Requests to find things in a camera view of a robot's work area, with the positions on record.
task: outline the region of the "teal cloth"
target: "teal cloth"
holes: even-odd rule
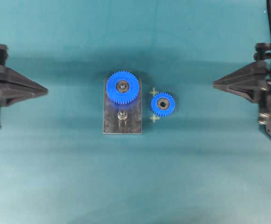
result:
[[[212,88],[269,42],[265,0],[0,0],[7,65],[49,95],[1,111],[0,224],[271,224],[257,105]],[[103,135],[103,82],[143,81],[143,134]],[[150,91],[176,99],[150,120]]]

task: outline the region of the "small blue gear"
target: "small blue gear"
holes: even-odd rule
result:
[[[118,91],[118,83],[126,82],[125,92]],[[118,71],[111,75],[107,80],[107,94],[116,104],[129,104],[138,96],[140,84],[137,78],[128,71]]]
[[[166,117],[175,109],[174,98],[166,92],[160,92],[151,101],[152,111],[159,117]]]

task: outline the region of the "gear teeth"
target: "gear teeth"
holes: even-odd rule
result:
[[[170,103],[170,106],[166,110],[162,110],[157,106],[157,101],[161,98],[166,98]],[[160,92],[152,99],[151,109],[153,113],[155,113],[157,116],[166,117],[173,113],[173,111],[175,110],[175,104],[175,99],[169,93]]]
[[[126,93],[120,93],[116,89],[116,84],[126,80],[130,88]],[[107,80],[107,94],[109,98],[116,104],[130,104],[136,99],[140,91],[140,84],[137,78],[128,71],[117,71],[112,74]]]

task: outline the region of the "gear hole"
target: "gear hole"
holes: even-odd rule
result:
[[[165,102],[161,102],[160,105],[161,105],[161,107],[167,106],[167,104]]]

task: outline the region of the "blue gear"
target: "blue gear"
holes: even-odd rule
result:
[[[117,83],[126,81],[129,84],[127,92],[119,92]],[[107,94],[109,98],[116,104],[129,104],[138,96],[140,84],[136,77],[128,71],[118,71],[111,75],[107,81]]]
[[[170,103],[169,107],[166,110],[162,110],[162,109],[158,108],[157,102],[161,98],[167,99]],[[152,99],[151,109],[159,117],[169,116],[171,113],[173,113],[173,111],[175,109],[175,100],[169,93],[160,92]]]

